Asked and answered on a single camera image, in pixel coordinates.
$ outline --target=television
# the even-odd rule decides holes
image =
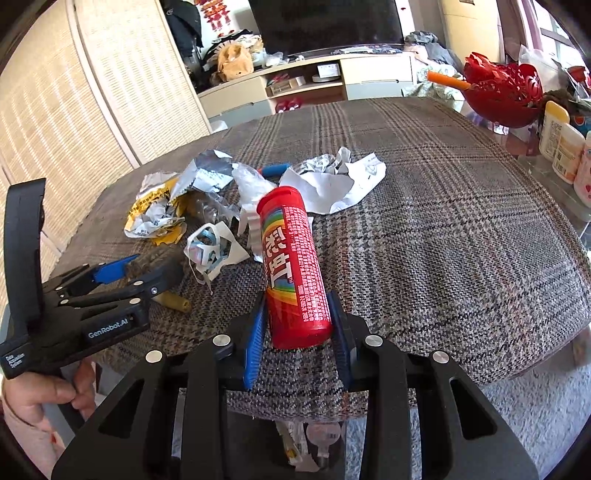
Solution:
[[[395,0],[249,0],[267,53],[402,43]]]

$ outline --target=window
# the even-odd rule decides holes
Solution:
[[[570,41],[569,35],[535,0],[534,6],[538,17],[538,26],[542,33],[543,50],[558,60],[565,69],[575,65],[585,65],[583,57]]]

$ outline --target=cigarette butt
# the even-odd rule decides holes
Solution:
[[[179,312],[189,313],[191,311],[191,302],[171,291],[164,291],[161,294],[152,297],[152,300],[163,307],[178,310]]]

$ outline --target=white bottle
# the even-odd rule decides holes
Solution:
[[[562,127],[569,123],[569,113],[559,104],[550,100],[544,111],[544,126],[540,135],[540,153],[554,161]]]
[[[591,131],[587,132],[583,159],[574,180],[574,191],[585,206],[591,208]]]
[[[573,184],[584,148],[585,137],[583,134],[572,125],[564,124],[560,131],[552,168],[566,183]]]

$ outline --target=trash pile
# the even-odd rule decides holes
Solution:
[[[176,244],[187,232],[186,216],[196,219],[201,226],[187,237],[184,254],[196,281],[211,291],[212,281],[224,266],[250,258],[247,249],[255,261],[262,261],[256,207],[278,185],[296,188],[308,213],[329,215],[359,203],[385,177],[386,165],[374,153],[354,161],[351,151],[341,147],[336,155],[323,154],[292,166],[269,166],[262,173],[278,177],[279,182],[233,162],[224,152],[207,150],[181,173],[149,174],[129,210],[124,233],[155,245]],[[237,205],[224,197],[234,182],[240,198]],[[247,230],[245,249],[237,237]]]

